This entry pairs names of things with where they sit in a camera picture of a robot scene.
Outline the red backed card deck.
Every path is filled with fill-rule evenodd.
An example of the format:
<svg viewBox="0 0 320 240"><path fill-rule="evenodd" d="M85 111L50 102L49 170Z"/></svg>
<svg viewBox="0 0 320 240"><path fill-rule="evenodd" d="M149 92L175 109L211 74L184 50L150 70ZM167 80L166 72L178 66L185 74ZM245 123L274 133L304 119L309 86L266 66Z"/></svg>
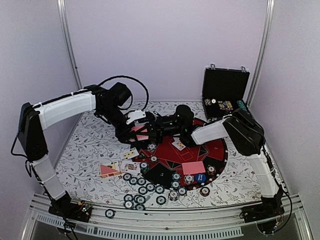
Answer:
<svg viewBox="0 0 320 240"><path fill-rule="evenodd" d="M140 133L139 130L142 128L143 126L134 126L131 128L131 133L134 133L136 136L137 141L146 141L149 139L149 136L146 135L146 133L148 133L147 129L143 129Z"/></svg>

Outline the eight of diamonds card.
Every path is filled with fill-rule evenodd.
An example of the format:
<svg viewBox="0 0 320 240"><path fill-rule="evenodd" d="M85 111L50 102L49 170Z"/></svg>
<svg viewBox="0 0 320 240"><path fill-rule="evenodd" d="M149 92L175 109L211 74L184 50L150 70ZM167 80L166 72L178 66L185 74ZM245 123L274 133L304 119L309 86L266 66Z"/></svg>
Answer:
<svg viewBox="0 0 320 240"><path fill-rule="evenodd" d="M172 145L179 151L182 151L183 149L186 148L186 146L180 141L178 137L173 138Z"/></svg>

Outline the blue chip stack seat seven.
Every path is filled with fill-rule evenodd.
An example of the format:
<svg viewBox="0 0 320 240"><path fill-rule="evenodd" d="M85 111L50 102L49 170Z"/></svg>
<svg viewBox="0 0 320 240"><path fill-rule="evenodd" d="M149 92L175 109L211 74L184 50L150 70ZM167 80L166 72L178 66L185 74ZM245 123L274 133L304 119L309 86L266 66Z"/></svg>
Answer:
<svg viewBox="0 0 320 240"><path fill-rule="evenodd" d="M157 145L154 144L154 143L150 143L150 144L148 144L148 146L147 146L147 150L148 150L149 152L154 152L156 149L157 149Z"/></svg>

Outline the king of diamonds card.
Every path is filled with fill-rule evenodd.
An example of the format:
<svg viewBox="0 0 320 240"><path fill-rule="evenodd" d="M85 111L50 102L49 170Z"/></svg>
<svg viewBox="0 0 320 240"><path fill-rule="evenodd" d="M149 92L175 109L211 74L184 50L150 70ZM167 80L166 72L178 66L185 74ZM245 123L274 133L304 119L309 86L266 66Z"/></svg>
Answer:
<svg viewBox="0 0 320 240"><path fill-rule="evenodd" d="M120 171L123 173L130 173L137 175L141 172L140 163L133 161L123 161L121 163Z"/></svg>

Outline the green chip stack seat six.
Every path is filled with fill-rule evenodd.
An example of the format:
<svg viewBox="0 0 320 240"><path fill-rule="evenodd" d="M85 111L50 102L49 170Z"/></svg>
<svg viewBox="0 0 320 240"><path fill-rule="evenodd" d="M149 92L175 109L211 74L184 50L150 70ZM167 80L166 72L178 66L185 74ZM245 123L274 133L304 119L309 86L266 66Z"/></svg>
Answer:
<svg viewBox="0 0 320 240"><path fill-rule="evenodd" d="M150 170L150 166L147 162L141 162L140 163L140 172L142 174L147 173Z"/></svg>

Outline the red playing card deck box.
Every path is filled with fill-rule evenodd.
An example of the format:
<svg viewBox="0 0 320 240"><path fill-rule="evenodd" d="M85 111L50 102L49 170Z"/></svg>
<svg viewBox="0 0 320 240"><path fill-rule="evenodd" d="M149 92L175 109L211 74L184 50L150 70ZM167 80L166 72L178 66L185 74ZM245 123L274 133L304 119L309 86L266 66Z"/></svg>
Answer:
<svg viewBox="0 0 320 240"><path fill-rule="evenodd" d="M119 165L120 164L118 161L111 162L110 164L104 164L104 163L100 164L99 165L100 176L102 178L108 178L108 177L120 175L122 172L120 171Z"/></svg>

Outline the green chip table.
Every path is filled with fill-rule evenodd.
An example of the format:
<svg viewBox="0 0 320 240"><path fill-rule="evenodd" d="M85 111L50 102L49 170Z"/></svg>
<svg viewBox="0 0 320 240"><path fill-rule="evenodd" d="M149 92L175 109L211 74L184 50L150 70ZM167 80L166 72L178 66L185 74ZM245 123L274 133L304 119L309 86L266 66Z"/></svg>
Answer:
<svg viewBox="0 0 320 240"><path fill-rule="evenodd" d="M137 184L140 185L140 186L144 186L146 184L146 180L143 177L140 177L137 180Z"/></svg>
<svg viewBox="0 0 320 240"><path fill-rule="evenodd" d="M129 180L129 183L131 185L136 185L138 183L138 178L137 177L131 177Z"/></svg>

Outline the green chip mat seat four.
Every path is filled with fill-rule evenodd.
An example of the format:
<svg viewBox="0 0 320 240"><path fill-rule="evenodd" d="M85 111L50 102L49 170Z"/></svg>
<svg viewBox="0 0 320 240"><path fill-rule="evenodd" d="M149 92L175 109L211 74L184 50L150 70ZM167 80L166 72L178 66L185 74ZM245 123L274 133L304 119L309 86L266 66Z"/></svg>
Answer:
<svg viewBox="0 0 320 240"><path fill-rule="evenodd" d="M179 173L175 172L172 174L172 179L174 181L179 181L181 179L181 175Z"/></svg>

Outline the brown chip stack seat three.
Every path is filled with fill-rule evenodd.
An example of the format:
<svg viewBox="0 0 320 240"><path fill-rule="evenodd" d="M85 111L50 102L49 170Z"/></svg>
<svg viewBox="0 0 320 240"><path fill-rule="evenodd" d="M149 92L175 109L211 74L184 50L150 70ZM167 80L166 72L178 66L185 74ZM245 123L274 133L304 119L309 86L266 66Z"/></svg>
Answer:
<svg viewBox="0 0 320 240"><path fill-rule="evenodd" d="M209 175L209 176L214 176L216 174L216 168L212 165L208 165L207 168L206 168L206 173Z"/></svg>

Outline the blue chip stack seat four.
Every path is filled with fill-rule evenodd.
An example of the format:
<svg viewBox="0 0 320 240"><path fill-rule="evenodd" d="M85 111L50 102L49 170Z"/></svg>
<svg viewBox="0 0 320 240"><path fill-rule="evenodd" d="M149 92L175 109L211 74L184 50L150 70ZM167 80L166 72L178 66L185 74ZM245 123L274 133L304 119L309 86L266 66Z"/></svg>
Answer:
<svg viewBox="0 0 320 240"><path fill-rule="evenodd" d="M185 175L183 178L183 182L186 186L193 185L195 181L195 177L193 175Z"/></svg>

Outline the blue small blind button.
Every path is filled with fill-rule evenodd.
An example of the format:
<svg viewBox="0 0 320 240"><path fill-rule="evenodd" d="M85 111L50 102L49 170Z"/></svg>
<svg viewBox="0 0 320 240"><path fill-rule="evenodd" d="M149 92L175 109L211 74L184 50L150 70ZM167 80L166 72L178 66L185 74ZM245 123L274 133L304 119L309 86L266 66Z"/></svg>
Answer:
<svg viewBox="0 0 320 240"><path fill-rule="evenodd" d="M206 175L204 173L198 173L195 175L195 181L197 183L204 183L206 181Z"/></svg>

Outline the green chip mat edge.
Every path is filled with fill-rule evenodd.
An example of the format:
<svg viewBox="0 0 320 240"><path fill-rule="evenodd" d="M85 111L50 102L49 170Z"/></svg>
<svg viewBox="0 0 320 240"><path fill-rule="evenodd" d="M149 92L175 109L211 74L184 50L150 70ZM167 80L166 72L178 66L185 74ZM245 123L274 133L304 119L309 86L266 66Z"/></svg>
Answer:
<svg viewBox="0 0 320 240"><path fill-rule="evenodd" d="M178 189L180 186L181 185L180 185L180 182L178 180L174 180L174 181L171 182L171 187L173 189Z"/></svg>
<svg viewBox="0 0 320 240"><path fill-rule="evenodd" d="M148 183L145 187L149 192L152 192L155 190L155 185L153 183Z"/></svg>

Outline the green chip front cluster top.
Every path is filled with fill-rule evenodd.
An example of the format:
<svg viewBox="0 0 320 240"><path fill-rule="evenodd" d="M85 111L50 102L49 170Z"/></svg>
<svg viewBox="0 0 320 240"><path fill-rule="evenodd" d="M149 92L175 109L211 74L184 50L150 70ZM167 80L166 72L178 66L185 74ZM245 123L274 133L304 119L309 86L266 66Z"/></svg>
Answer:
<svg viewBox="0 0 320 240"><path fill-rule="evenodd" d="M142 205L146 202L146 198L143 195L136 195L134 197L134 200L136 203L142 204Z"/></svg>

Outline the green chip cluster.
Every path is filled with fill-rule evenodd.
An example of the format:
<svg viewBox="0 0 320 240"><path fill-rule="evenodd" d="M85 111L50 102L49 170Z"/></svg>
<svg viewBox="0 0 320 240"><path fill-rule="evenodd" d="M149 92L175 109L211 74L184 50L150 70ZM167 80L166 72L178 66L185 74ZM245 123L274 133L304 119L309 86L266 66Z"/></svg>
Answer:
<svg viewBox="0 0 320 240"><path fill-rule="evenodd" d="M144 211L146 209L145 206L140 203L136 204L134 208L138 211Z"/></svg>
<svg viewBox="0 0 320 240"><path fill-rule="evenodd" d="M146 198L143 195L136 195L134 197L134 200L136 203L142 204L142 205L146 202Z"/></svg>

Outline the brown 100 poker chip stack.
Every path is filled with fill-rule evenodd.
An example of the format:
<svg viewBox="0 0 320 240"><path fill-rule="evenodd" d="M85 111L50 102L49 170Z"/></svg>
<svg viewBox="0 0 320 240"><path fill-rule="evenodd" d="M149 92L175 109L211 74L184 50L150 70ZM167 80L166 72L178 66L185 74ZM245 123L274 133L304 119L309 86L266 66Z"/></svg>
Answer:
<svg viewBox="0 0 320 240"><path fill-rule="evenodd" d="M203 197L207 197L207 196L209 196L209 194L210 194L210 189L208 188L208 187L202 187L201 189L200 189L200 194L203 196Z"/></svg>

